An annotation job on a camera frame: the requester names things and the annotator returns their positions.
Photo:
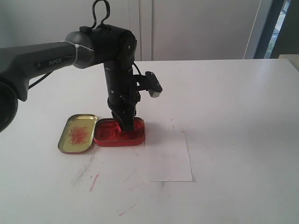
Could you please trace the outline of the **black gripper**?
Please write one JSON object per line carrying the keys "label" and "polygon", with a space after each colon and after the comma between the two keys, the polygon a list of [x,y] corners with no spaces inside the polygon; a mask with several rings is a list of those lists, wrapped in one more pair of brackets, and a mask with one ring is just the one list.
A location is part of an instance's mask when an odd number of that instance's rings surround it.
{"label": "black gripper", "polygon": [[131,65],[122,67],[120,62],[104,63],[108,92],[108,107],[112,117],[124,132],[134,130],[136,104],[140,97],[136,93],[136,83]]}

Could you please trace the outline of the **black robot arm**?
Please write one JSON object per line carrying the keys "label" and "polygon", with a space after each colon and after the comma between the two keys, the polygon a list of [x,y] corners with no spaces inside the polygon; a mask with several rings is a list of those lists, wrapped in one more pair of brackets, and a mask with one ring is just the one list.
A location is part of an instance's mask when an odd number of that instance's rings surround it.
{"label": "black robot arm", "polygon": [[100,25],[81,27],[62,42],[2,48],[0,50],[0,128],[16,116],[18,101],[26,101],[29,81],[66,66],[79,69],[104,65],[108,106],[121,130],[134,129],[138,101],[133,82],[136,38],[129,30]]}

